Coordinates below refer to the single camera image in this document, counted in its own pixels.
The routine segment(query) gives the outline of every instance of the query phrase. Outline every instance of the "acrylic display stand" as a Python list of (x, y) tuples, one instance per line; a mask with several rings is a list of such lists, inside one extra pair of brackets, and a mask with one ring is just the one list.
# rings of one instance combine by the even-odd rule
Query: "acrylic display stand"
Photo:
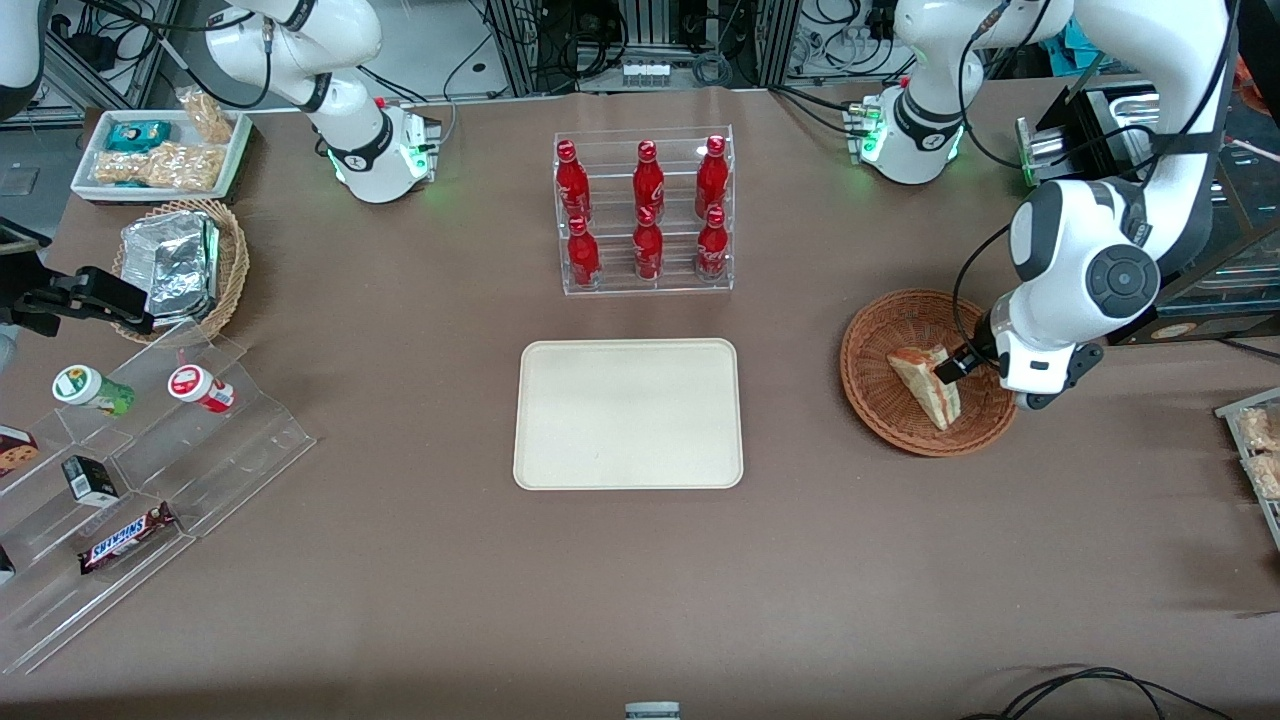
[[(17, 570), (0, 584), (4, 673), (35, 670), (315, 445), (257, 388), (237, 361), (243, 354), (195, 323), (177, 325), (108, 375), (137, 393), (128, 413), (64, 406), (29, 428), (38, 457), (0, 478), (0, 546)], [(169, 374), (187, 363), (236, 389), (230, 410), (169, 395)], [(120, 498), (104, 509), (77, 503), (61, 470), (72, 455), (106, 465)], [(178, 523), (81, 574), (78, 553), (164, 501)]]
[[(698, 256), (698, 233), (703, 220), (694, 213), (698, 167), (707, 154), (707, 137), (722, 135), (727, 141), (724, 160), (728, 163), (728, 187), (724, 191), (724, 229), (728, 247), (724, 274), (704, 282), (694, 273)], [(556, 191), (556, 143), (572, 140), (577, 159), (586, 170), (591, 188), (590, 231), (600, 247), (600, 284), (584, 288), (573, 283), (568, 261), (568, 217)], [(666, 202), (662, 222), (662, 275), (644, 281), (635, 272), (635, 250), (631, 233), (636, 228), (635, 195), (631, 176), (636, 169), (636, 146), (641, 140), (658, 145), (658, 164), (664, 173)], [(733, 128), (689, 127), (663, 129), (627, 129), (602, 132), (562, 132), (552, 145), (552, 193), (556, 202), (561, 275), (564, 295), (621, 295), (653, 292), (728, 291), (733, 288)]]
[(1254, 395), (1253, 397), (1245, 397), (1239, 402), (1224, 405), (1222, 407), (1215, 410), (1213, 414), (1226, 420), (1226, 427), (1231, 430), (1231, 438), (1235, 439), (1235, 448), (1240, 452), (1240, 465), (1244, 468), (1244, 474), (1249, 477), (1249, 484), (1253, 487), (1253, 492), (1258, 497), (1258, 505), (1262, 507), (1262, 516), (1267, 521), (1267, 528), (1271, 529), (1271, 538), (1275, 541), (1276, 547), (1280, 548), (1280, 501), (1268, 500), (1262, 495), (1258, 482), (1253, 478), (1253, 471), (1249, 470), (1249, 465), (1245, 462), (1247, 459), (1258, 455), (1257, 450), (1252, 450), (1244, 442), (1244, 434), (1240, 433), (1240, 411), (1249, 407), (1261, 407), (1266, 410), (1267, 415), (1274, 418), (1271, 420), (1271, 427), (1277, 427), (1276, 420), (1280, 420), (1280, 388), (1268, 389), (1267, 392)]

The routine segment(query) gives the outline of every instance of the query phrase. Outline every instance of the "red bottle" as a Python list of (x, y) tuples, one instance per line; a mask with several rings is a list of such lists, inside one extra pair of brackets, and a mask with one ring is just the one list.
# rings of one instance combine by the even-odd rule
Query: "red bottle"
[(636, 165), (635, 176), (631, 177), (636, 208), (652, 208), (654, 217), (660, 222), (666, 197), (662, 168), (658, 167), (658, 145), (652, 140), (641, 140), (636, 155), (640, 156), (640, 163)]
[(636, 275), (655, 281), (662, 274), (662, 231), (653, 208), (636, 208), (636, 232), (631, 241), (636, 249)]
[(694, 199), (694, 211), (699, 218), (707, 217), (708, 206), (724, 201), (724, 188), (728, 186), (726, 145), (724, 136), (713, 135), (707, 138), (707, 155), (698, 167), (698, 195)]
[(698, 234), (698, 260), (694, 270), (705, 282), (724, 274), (724, 255), (728, 254), (728, 232), (724, 229), (724, 208), (707, 209), (707, 227)]
[(562, 140), (556, 145), (556, 190), (561, 204), (570, 215), (582, 215), (591, 219), (591, 188), (586, 183), (586, 169), (577, 161), (577, 147), (572, 140)]
[(577, 287), (599, 287), (600, 247), (586, 231), (586, 218), (573, 215), (568, 219), (568, 264), (573, 270), (573, 284)]

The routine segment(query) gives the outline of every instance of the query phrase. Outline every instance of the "brown wicker basket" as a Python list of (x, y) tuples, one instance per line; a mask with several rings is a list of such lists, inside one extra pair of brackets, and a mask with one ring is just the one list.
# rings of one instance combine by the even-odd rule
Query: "brown wicker basket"
[[(982, 311), (960, 301), (960, 316), (973, 328)], [(948, 350), (964, 340), (955, 329), (951, 295), (936, 290), (901, 290), (863, 307), (840, 346), (840, 377), (858, 416), (891, 445), (916, 455), (950, 457), (982, 450), (1014, 421), (1014, 395), (1000, 375), (983, 366), (960, 380), (960, 418), (940, 430), (890, 366), (886, 355), (899, 347)]]
[[(236, 222), (236, 215), (216, 200), (175, 200), (155, 208), (147, 213), (147, 217), (164, 215), (178, 210), (202, 210), (209, 213), (209, 217), (218, 223), (218, 229), (220, 231), (218, 236), (218, 306), (214, 307), (209, 316), (200, 322), (200, 329), (206, 336), (212, 337), (230, 322), (232, 314), (236, 313), (236, 306), (239, 305), (241, 291), (244, 290), (244, 278), (248, 275), (248, 245), (244, 242), (244, 232), (241, 229), (239, 223)], [(119, 275), (122, 266), (124, 266), (123, 243), (115, 252), (115, 264), (111, 265), (111, 272)], [(151, 334), (138, 334), (122, 329), (119, 325), (115, 327), (115, 332), (133, 342), (143, 345), (163, 336), (164, 331), (165, 328), (160, 328)]]

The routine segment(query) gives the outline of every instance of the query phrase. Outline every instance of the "tabletop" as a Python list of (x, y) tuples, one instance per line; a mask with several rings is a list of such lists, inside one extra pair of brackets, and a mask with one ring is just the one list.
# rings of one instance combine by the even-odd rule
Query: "tabletop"
[[(1060, 87), (989, 83), (977, 129), (1014, 156), (1014, 118)], [(850, 318), (950, 288), (1027, 192), (968, 142), (905, 187), (763, 91), (467, 105), (438, 181), (374, 206), (312, 154), (306, 118), (255, 122), (233, 206), (252, 266), (225, 334), (320, 442), (36, 673), (0, 678), (0, 716), (530, 720), (676, 700), (690, 720), (950, 720), (1071, 664), (1280, 715), (1280, 557), (1212, 415), (1276, 386), (1267, 361), (1117, 348), (948, 460), (884, 445), (846, 402)], [(736, 141), (735, 290), (566, 299), (553, 135), (712, 124)], [(109, 268), (141, 214), (72, 199), (50, 265)], [(989, 304), (1016, 277), (997, 246), (966, 282)], [(518, 488), (525, 346), (652, 337), (736, 346), (742, 482)], [(56, 369), (136, 350), (91, 322), (23, 337), (5, 421), (52, 410)], [(1061, 696), (1043, 717), (1143, 716), (1135, 692)]]

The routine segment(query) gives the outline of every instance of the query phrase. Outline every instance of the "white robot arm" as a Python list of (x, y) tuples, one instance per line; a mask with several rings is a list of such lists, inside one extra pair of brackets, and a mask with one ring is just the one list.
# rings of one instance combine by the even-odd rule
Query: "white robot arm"
[[(905, 90), (878, 99), (878, 118), (869, 113), (864, 120), (874, 131), (863, 146), (864, 161), (899, 182), (932, 179), (959, 141), (956, 73), (964, 45), (974, 37), (974, 46), (1016, 45), (1041, 14), (1032, 37), (1057, 32), (1073, 9), (1100, 50), (1156, 86), (1160, 122), (1153, 145), (1161, 155), (1143, 186), (1120, 178), (1051, 181), (1014, 214), (1009, 249), (1023, 284), (996, 301), (977, 338), (941, 365), (938, 375), (955, 382), (989, 361), (1004, 387), (1028, 407), (1042, 407), (1073, 387), (1101, 359), (1101, 348), (1087, 343), (1134, 320), (1160, 291), (1156, 260), (1183, 234), (1216, 150), (1212, 133), (1230, 31), (1226, 8), (1220, 0), (904, 0), (895, 28), (913, 38), (922, 68)], [(984, 35), (965, 29), (984, 22)], [(1006, 23), (1009, 29), (1001, 29)], [(942, 40), (948, 27), (956, 29)], [(980, 65), (970, 56), (966, 68), (972, 97)], [(1164, 141), (1181, 133), (1198, 141)]]
[(366, 0), (234, 0), (205, 33), (214, 61), (233, 78), (284, 97), (329, 145), (338, 179), (366, 202), (387, 202), (434, 173), (439, 128), (399, 108), (379, 108), (356, 65), (375, 58), (383, 33)]
[(44, 3), (0, 3), (0, 120), (24, 110), (40, 87), (47, 15)]

